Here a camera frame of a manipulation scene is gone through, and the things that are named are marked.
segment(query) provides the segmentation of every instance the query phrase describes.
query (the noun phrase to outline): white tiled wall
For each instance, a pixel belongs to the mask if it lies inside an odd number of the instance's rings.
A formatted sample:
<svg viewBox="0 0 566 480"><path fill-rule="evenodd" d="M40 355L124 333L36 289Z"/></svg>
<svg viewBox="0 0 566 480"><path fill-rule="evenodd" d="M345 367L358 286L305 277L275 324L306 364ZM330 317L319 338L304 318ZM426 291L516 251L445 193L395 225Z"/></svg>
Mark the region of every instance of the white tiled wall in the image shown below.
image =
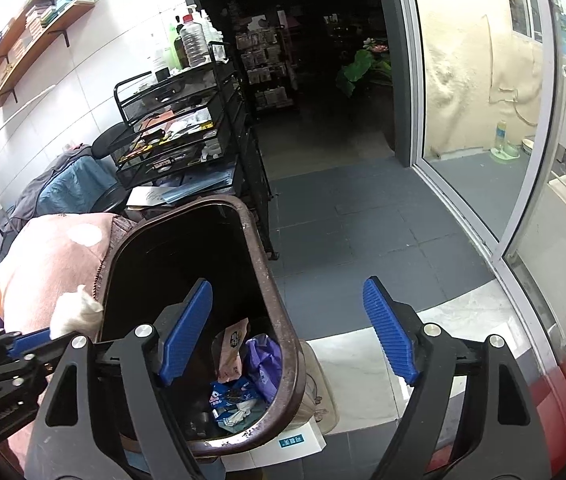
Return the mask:
<svg viewBox="0 0 566 480"><path fill-rule="evenodd" d="M0 0L0 30L25 0ZM56 88L0 132L0 202L9 206L66 144L92 142L121 121L118 81L149 69L150 34L167 43L165 24L185 0L97 0L96 6L42 54L8 97L0 125L29 99Z"/></svg>

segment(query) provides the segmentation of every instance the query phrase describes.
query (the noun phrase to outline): green plant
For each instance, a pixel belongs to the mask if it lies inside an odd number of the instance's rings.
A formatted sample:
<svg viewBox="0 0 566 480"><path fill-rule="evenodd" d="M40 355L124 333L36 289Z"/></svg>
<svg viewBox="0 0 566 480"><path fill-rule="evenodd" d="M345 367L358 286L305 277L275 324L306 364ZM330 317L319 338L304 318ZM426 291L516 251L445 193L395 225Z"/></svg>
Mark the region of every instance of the green plant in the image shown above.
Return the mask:
<svg viewBox="0 0 566 480"><path fill-rule="evenodd" d="M365 78L377 85L392 85L392 65L387 47L366 41L365 46L356 52L354 62L343 66L336 74L336 86L347 97L351 97L355 83Z"/></svg>

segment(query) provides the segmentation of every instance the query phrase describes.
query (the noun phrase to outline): purple plastic bag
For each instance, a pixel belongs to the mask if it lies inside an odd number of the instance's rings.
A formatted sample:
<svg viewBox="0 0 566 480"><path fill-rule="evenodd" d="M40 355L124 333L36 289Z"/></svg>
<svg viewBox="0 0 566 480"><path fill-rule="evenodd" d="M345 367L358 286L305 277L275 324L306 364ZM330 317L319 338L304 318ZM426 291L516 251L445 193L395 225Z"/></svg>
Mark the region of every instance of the purple plastic bag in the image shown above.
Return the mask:
<svg viewBox="0 0 566 480"><path fill-rule="evenodd" d="M281 382L281 348L266 334L259 334L245 342L247 355L244 373L263 394L268 404L274 400Z"/></svg>

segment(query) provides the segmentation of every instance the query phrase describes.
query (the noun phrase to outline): glass sliding door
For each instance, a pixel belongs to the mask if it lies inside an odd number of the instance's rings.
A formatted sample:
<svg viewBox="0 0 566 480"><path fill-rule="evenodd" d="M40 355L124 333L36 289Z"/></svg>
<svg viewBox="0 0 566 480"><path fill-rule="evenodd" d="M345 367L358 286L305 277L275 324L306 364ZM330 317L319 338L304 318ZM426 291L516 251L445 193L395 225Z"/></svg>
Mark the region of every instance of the glass sliding door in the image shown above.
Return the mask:
<svg viewBox="0 0 566 480"><path fill-rule="evenodd" d="M421 166L469 206L493 250L506 232L532 150L544 146L544 132L538 139L547 76L540 5L417 4L426 111Z"/></svg>
<svg viewBox="0 0 566 480"><path fill-rule="evenodd" d="M412 167L464 226L517 310L541 370L546 331L503 260L560 121L550 0L401 0L408 30Z"/></svg>

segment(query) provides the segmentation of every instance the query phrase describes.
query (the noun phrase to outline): blue gripper pad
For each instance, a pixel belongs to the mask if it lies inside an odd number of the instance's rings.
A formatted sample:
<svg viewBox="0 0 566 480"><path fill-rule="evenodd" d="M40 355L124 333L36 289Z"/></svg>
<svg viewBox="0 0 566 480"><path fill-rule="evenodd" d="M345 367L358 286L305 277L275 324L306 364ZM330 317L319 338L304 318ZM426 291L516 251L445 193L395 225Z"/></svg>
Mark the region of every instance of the blue gripper pad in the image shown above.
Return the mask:
<svg viewBox="0 0 566 480"><path fill-rule="evenodd" d="M169 386L176 377L183 375L212 309L212 285L201 280L196 292L188 297L183 315L163 345L163 361L158 373L163 386Z"/></svg>
<svg viewBox="0 0 566 480"><path fill-rule="evenodd" d="M12 348L8 351L8 355L12 359L18 359L28 350L32 350L39 345L50 342L50 329L44 328L29 334L22 335L19 339L15 339Z"/></svg>
<svg viewBox="0 0 566 480"><path fill-rule="evenodd" d="M381 342L393 372L405 379L410 386L415 383L419 371L414 364L413 343L403 330L396 315L379 288L378 279L368 278L363 285L363 306Z"/></svg>

